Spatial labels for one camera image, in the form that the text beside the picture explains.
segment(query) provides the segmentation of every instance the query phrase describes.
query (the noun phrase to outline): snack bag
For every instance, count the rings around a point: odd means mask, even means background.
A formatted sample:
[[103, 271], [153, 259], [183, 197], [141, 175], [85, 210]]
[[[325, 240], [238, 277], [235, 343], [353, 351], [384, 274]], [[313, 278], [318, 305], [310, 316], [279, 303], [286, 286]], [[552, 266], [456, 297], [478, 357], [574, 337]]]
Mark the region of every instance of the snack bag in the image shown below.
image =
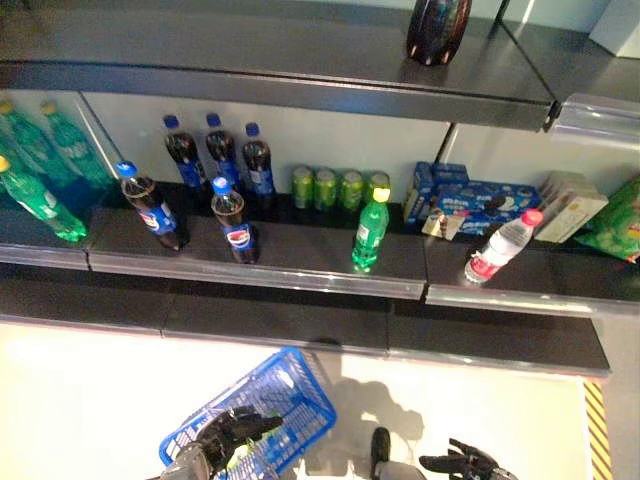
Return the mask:
[[640, 257], [640, 175], [610, 198], [591, 225], [593, 232], [576, 237], [578, 242], [636, 263]]

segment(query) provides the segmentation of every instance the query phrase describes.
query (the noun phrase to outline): soda can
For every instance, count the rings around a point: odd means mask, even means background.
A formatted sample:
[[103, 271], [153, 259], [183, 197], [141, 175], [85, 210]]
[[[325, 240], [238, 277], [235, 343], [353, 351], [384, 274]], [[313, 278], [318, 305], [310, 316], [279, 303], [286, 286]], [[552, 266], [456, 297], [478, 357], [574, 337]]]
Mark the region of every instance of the soda can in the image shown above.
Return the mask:
[[340, 182], [340, 205], [349, 212], [355, 212], [362, 202], [364, 181], [360, 172], [350, 170], [342, 176]]
[[313, 202], [313, 172], [304, 165], [293, 171], [291, 193], [296, 208], [309, 208]]
[[373, 190], [376, 188], [391, 188], [391, 180], [389, 175], [384, 172], [373, 172], [369, 176], [369, 183], [367, 185], [367, 195], [365, 197], [365, 203], [370, 203], [373, 200]]
[[336, 174], [328, 168], [321, 168], [316, 172], [314, 200], [316, 210], [321, 212], [330, 210], [336, 203], [338, 182]]

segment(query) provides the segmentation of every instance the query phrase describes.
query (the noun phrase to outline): shopping basket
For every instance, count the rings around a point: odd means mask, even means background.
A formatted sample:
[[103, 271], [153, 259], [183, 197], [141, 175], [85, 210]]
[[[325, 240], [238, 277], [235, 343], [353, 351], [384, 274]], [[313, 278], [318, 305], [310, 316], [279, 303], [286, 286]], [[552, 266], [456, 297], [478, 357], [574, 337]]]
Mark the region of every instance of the shopping basket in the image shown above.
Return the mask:
[[187, 418], [162, 441], [160, 458], [170, 465], [213, 418], [225, 410], [249, 405], [263, 416], [279, 415], [283, 423], [252, 444], [249, 453], [219, 473], [217, 480], [277, 478], [325, 435], [337, 418], [303, 353], [287, 347]]

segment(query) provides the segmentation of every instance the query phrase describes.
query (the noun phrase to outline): plastic bottle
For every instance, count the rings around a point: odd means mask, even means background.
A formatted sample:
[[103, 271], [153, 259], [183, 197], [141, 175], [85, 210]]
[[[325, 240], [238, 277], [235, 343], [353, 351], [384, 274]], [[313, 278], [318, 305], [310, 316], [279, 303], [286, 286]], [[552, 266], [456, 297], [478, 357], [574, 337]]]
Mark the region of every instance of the plastic bottle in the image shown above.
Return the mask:
[[255, 231], [244, 218], [242, 195], [232, 190], [225, 177], [217, 177], [212, 183], [215, 194], [211, 209], [222, 225], [233, 258], [238, 263], [255, 263], [258, 260], [258, 245]]
[[389, 225], [389, 210], [386, 204], [389, 195], [391, 190], [388, 188], [374, 189], [372, 201], [360, 214], [360, 225], [351, 259], [364, 271], [368, 271], [378, 259], [378, 249]]
[[180, 122], [175, 115], [167, 115], [163, 120], [169, 130], [164, 139], [165, 146], [176, 162], [185, 185], [194, 192], [199, 204], [208, 204], [211, 199], [211, 187], [198, 157], [196, 141], [188, 133], [178, 130]]
[[249, 141], [242, 147], [242, 156], [249, 167], [249, 175], [253, 192], [258, 197], [258, 203], [263, 209], [274, 204], [276, 189], [273, 186], [271, 172], [271, 151], [269, 145], [259, 137], [260, 128], [256, 123], [247, 123]]
[[49, 225], [58, 237], [78, 242], [87, 236], [84, 224], [47, 190], [38, 177], [18, 163], [12, 166], [3, 156], [0, 156], [0, 180], [16, 202]]
[[232, 188], [240, 189], [240, 175], [236, 168], [236, 144], [229, 132], [221, 128], [222, 123], [217, 113], [207, 115], [207, 124], [212, 130], [205, 142], [211, 157], [218, 165], [218, 174], [225, 177]]
[[115, 184], [115, 179], [107, 173], [84, 133], [58, 112], [55, 103], [44, 102], [40, 111], [49, 121], [54, 141], [91, 188], [105, 190]]
[[530, 208], [515, 220], [505, 223], [479, 252], [467, 262], [464, 273], [475, 283], [484, 283], [527, 246], [533, 229], [542, 222], [540, 210]]
[[119, 162], [116, 171], [123, 179], [122, 193], [160, 244], [175, 251], [184, 247], [189, 242], [188, 233], [178, 227], [156, 183], [147, 176], [138, 175], [138, 169], [131, 162]]
[[35, 167], [47, 175], [52, 188], [64, 191], [80, 179], [80, 172], [64, 161], [42, 130], [16, 112], [11, 102], [0, 102], [0, 114], [7, 119], [17, 143]]

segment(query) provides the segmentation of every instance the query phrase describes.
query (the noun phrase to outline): bottle cap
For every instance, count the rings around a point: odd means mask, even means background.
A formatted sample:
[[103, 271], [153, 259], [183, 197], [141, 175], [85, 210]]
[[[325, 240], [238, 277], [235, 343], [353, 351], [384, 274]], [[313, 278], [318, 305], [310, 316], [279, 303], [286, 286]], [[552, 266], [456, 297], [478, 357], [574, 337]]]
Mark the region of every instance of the bottle cap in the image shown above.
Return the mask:
[[118, 162], [116, 163], [116, 172], [118, 172], [122, 178], [131, 178], [136, 176], [138, 169], [131, 162]]
[[162, 120], [167, 128], [178, 128], [180, 126], [180, 122], [175, 115], [165, 115]]
[[258, 127], [257, 123], [247, 123], [245, 130], [247, 131], [247, 135], [250, 137], [257, 137], [260, 135], [260, 127]]
[[9, 163], [9, 160], [0, 155], [0, 173], [6, 172], [10, 168], [11, 164]]
[[528, 208], [522, 214], [522, 223], [530, 227], [537, 227], [544, 220], [542, 212], [537, 208]]
[[0, 102], [0, 114], [6, 115], [7, 113], [13, 112], [13, 103], [9, 100], [3, 100]]
[[228, 195], [231, 193], [231, 185], [229, 181], [224, 177], [216, 177], [211, 181], [213, 185], [213, 191], [216, 195]]
[[388, 188], [374, 188], [373, 189], [373, 199], [376, 202], [384, 203], [389, 200], [391, 196], [391, 190]]
[[42, 105], [40, 105], [40, 113], [42, 113], [45, 116], [51, 115], [52, 113], [56, 113], [56, 111], [57, 111], [56, 104], [53, 103], [52, 101], [42, 102]]
[[220, 125], [222, 125], [222, 122], [220, 121], [220, 115], [218, 115], [217, 113], [208, 114], [207, 125], [209, 125], [210, 127], [219, 127]]

